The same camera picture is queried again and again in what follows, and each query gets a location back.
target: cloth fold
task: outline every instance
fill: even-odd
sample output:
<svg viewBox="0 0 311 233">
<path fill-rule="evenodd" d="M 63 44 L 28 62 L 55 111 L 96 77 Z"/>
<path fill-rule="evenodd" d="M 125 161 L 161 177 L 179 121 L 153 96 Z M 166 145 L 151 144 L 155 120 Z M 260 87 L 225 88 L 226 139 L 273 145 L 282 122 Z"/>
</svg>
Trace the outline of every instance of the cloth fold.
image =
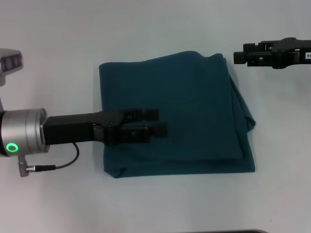
<svg viewBox="0 0 311 233">
<path fill-rule="evenodd" d="M 103 109 L 157 108 L 169 137 L 105 147 L 115 178 L 254 172 L 252 118 L 221 54 L 186 51 L 144 62 L 100 65 Z"/>
</svg>

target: teal cloth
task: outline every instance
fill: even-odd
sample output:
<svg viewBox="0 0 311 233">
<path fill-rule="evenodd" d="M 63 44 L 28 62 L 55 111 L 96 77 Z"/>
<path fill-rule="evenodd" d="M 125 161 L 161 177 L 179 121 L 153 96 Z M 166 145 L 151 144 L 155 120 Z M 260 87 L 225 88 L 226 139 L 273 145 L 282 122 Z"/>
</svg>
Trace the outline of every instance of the teal cloth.
<svg viewBox="0 0 311 233">
<path fill-rule="evenodd" d="M 168 138 L 104 148 L 114 178 L 254 172 L 253 120 L 221 54 L 186 51 L 144 62 L 100 65 L 103 109 L 157 108 Z"/>
</svg>

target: black cable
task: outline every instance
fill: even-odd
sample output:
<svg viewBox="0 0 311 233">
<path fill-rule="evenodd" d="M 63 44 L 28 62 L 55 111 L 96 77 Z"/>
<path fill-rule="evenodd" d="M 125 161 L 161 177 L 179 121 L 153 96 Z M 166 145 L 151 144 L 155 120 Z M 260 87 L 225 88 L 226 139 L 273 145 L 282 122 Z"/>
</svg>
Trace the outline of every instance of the black cable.
<svg viewBox="0 0 311 233">
<path fill-rule="evenodd" d="M 78 148 L 78 146 L 77 146 L 77 144 L 75 142 L 73 142 L 73 145 L 74 145 L 74 147 L 76 147 L 76 150 L 77 150 L 76 157 L 74 157 L 74 159 L 72 161 L 70 161 L 69 163 L 67 163 L 67 164 L 64 164 L 64 165 L 61 165 L 61 166 L 56 166 L 55 169 L 61 169 L 61 168 L 70 166 L 71 164 L 73 164 L 74 162 L 77 161 L 77 159 L 79 158 L 79 155 L 80 155 L 80 151 L 79 151 L 79 148 Z"/>
<path fill-rule="evenodd" d="M 75 144 L 73 142 L 73 145 L 74 145 L 74 147 L 76 147 L 77 154 L 76 154 L 76 157 L 74 157 L 74 159 L 72 161 L 70 161 L 69 163 L 61 165 L 61 166 L 55 166 L 55 165 L 36 165 L 36 166 L 34 166 L 34 169 L 31 170 L 31 171 L 34 171 L 34 172 L 51 171 L 51 170 L 61 169 L 61 168 L 70 166 L 71 164 L 76 162 L 76 160 L 79 158 L 79 155 L 80 155 L 80 151 L 79 151 L 79 148 L 78 148 L 77 144 Z"/>
</svg>

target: silver cylindrical joint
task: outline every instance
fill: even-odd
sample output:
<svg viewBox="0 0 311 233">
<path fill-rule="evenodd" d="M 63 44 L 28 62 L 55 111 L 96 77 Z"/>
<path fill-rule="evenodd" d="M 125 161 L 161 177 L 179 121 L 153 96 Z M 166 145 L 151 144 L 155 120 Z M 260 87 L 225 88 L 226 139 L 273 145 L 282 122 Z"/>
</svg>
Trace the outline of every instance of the silver cylindrical joint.
<svg viewBox="0 0 311 233">
<path fill-rule="evenodd" d="M 1 139 L 7 156 L 44 153 L 43 124 L 47 119 L 44 109 L 7 111 L 1 123 Z"/>
</svg>

